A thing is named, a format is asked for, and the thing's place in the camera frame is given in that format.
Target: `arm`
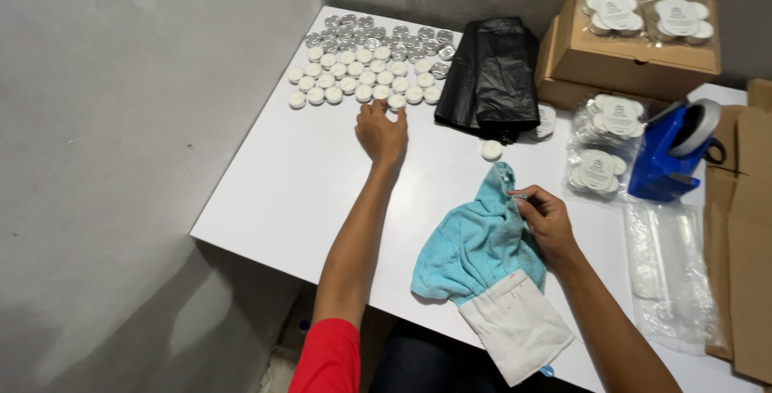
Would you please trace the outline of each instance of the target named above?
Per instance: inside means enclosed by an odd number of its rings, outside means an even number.
[[[368,181],[353,204],[324,262],[314,302],[316,323],[339,318],[359,329],[370,284],[391,188],[408,145],[404,107],[398,120],[386,118],[386,101],[362,105],[357,115],[357,138],[373,163]]]
[[[675,378],[624,315],[579,249],[566,205],[537,186],[508,194],[531,227],[544,258],[561,280],[597,371],[610,392],[681,391]]]

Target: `tape dispenser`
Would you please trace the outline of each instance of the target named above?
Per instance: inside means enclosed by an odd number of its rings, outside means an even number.
[[[704,157],[722,164],[723,144],[712,137],[719,124],[721,105],[710,99],[675,102],[649,121],[644,145],[635,159],[628,192],[638,198],[670,202],[700,186],[692,177]],[[719,150],[720,159],[709,149]]]

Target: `white cloth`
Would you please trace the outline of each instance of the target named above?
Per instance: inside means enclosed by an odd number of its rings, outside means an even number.
[[[523,270],[458,308],[509,387],[548,365],[574,339],[561,315]]]

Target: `red shirt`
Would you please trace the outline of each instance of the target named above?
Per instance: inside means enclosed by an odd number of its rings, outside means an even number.
[[[359,331],[343,319],[309,329],[287,393],[359,392]]]

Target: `floor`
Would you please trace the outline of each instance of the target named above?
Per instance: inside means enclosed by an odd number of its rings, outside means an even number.
[[[306,337],[300,330],[300,323],[311,320],[315,295],[316,285],[304,283],[273,347],[268,370],[263,376],[258,393],[286,393],[289,388]],[[364,310],[360,346],[361,393],[366,393],[370,388],[375,369],[383,355],[386,337],[396,322],[397,317],[379,309],[368,306]]]

